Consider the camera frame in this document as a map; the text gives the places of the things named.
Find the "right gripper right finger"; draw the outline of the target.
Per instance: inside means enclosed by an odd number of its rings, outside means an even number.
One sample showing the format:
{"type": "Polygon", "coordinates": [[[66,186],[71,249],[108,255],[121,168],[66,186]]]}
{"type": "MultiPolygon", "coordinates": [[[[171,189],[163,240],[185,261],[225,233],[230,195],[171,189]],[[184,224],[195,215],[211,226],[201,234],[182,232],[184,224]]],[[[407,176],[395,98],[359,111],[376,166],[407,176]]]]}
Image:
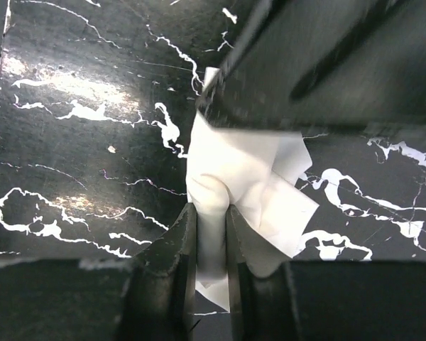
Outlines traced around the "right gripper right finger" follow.
{"type": "Polygon", "coordinates": [[[426,263],[297,261],[226,212],[235,340],[426,340],[426,263]]]}

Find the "white underwear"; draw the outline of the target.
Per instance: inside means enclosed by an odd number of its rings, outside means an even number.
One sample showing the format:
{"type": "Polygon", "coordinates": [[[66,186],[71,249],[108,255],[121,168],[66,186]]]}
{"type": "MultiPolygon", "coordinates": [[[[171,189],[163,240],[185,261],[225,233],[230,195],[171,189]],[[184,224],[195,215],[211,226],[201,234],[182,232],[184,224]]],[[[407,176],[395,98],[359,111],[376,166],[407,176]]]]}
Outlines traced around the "white underwear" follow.
{"type": "Polygon", "coordinates": [[[187,199],[197,211],[196,289],[229,311],[226,211],[293,257],[318,205],[295,188],[312,159],[298,132],[215,129],[197,113],[187,157],[187,199]]]}

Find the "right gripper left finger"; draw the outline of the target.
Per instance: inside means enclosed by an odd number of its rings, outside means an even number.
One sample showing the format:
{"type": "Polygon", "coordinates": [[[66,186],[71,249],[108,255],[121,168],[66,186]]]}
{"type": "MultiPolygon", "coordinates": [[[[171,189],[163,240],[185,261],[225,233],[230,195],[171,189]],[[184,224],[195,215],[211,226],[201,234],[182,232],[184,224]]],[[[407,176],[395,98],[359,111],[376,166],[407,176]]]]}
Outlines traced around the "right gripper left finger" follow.
{"type": "Polygon", "coordinates": [[[0,340],[191,340],[197,213],[130,259],[0,259],[0,340]]]}

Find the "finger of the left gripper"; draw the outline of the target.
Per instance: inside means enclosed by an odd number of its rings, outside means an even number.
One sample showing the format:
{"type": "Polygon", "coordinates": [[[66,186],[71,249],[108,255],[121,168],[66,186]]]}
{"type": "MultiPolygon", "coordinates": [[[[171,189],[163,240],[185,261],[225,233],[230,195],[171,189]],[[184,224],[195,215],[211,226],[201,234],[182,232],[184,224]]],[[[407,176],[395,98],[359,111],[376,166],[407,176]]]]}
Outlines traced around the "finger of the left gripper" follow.
{"type": "Polygon", "coordinates": [[[258,1],[197,108],[217,128],[426,134],[426,1],[258,1]]]}

